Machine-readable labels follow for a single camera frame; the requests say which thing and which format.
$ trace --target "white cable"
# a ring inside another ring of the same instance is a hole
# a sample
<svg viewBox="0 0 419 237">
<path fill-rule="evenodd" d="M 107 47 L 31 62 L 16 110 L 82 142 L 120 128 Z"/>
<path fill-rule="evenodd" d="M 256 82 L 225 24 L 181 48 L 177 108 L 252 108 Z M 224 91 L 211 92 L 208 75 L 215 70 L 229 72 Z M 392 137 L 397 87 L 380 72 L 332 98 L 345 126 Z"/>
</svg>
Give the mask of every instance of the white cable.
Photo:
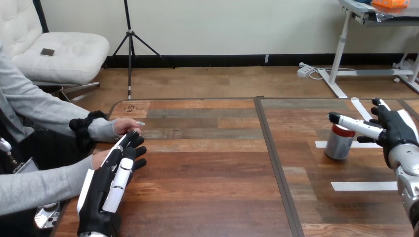
<svg viewBox="0 0 419 237">
<path fill-rule="evenodd" d="M 314 67 L 313 67 L 313 69 L 314 69 L 314 71 L 312 71 L 312 72 L 309 74 L 310 78 L 315 79 L 315 80 L 322 80 L 323 78 L 315 78 L 315 77 L 313 77 L 311 74 L 313 74 L 313 73 L 318 73 L 318 72 L 319 72 L 319 70 L 325 70 L 326 72 L 331 72 L 331 70 L 330 70 L 330 69 L 332 69 L 332 68 L 314 68 Z M 351 71 L 356 71 L 356 69 L 353 69 L 353 68 L 339 68 L 338 70 L 351 70 Z"/>
</svg>

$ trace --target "power strip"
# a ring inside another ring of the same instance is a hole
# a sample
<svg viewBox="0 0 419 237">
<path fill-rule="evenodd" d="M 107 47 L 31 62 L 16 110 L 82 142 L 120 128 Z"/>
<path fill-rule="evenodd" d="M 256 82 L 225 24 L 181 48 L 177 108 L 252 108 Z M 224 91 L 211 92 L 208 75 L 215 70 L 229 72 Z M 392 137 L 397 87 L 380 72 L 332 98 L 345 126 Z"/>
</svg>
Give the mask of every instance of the power strip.
<svg viewBox="0 0 419 237">
<path fill-rule="evenodd" d="M 310 73 L 312 73 L 314 71 L 314 69 L 311 66 L 305 65 L 304 67 L 300 68 L 297 71 L 297 75 L 299 77 L 308 77 L 310 75 Z"/>
</svg>

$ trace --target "silver can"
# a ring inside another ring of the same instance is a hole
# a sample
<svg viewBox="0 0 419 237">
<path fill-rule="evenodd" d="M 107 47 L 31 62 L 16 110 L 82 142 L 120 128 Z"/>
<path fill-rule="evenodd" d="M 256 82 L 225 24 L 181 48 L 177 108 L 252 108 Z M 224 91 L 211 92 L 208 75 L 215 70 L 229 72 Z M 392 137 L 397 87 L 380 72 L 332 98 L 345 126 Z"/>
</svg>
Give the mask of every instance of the silver can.
<svg viewBox="0 0 419 237">
<path fill-rule="evenodd" d="M 332 132 L 325 148 L 325 154 L 332 159 L 346 159 L 354 136 L 354 131 L 333 124 Z"/>
</svg>

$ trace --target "robotic arm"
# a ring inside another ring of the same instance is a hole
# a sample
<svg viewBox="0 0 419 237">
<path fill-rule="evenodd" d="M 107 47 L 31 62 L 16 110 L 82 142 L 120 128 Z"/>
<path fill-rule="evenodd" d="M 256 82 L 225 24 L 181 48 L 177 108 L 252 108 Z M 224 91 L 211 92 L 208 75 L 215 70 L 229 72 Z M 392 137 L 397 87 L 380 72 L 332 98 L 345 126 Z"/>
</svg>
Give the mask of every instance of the robotic arm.
<svg viewBox="0 0 419 237">
<path fill-rule="evenodd" d="M 378 116 L 369 122 L 353 119 L 336 112 L 328 113 L 335 124 L 358 132 L 358 142 L 376 142 L 383 147 L 384 160 L 394 170 L 398 193 L 409 217 L 414 235 L 419 236 L 419 137 L 415 123 L 405 110 L 392 111 L 378 98 L 371 112 Z"/>
<path fill-rule="evenodd" d="M 136 131 L 124 135 L 99 169 L 88 170 L 77 204 L 80 237 L 117 236 L 121 225 L 117 209 L 125 188 L 132 173 L 147 163 L 144 158 L 135 161 L 147 151 L 145 147 L 135 149 L 143 142 Z"/>
</svg>

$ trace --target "white leather chair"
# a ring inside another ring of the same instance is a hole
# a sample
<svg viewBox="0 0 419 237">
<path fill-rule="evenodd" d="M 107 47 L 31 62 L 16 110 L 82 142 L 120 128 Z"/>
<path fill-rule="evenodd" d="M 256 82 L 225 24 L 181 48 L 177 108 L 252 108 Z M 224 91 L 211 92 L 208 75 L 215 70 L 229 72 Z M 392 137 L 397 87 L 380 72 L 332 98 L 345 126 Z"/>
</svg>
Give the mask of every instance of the white leather chair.
<svg viewBox="0 0 419 237">
<path fill-rule="evenodd" d="M 34 84 L 73 86 L 64 92 L 99 86 L 98 82 L 87 83 L 99 73 L 109 52 L 109 42 L 99 35 L 43 34 L 32 0 L 0 0 L 0 41 Z M 54 56 L 41 56 L 43 48 L 55 50 Z"/>
</svg>

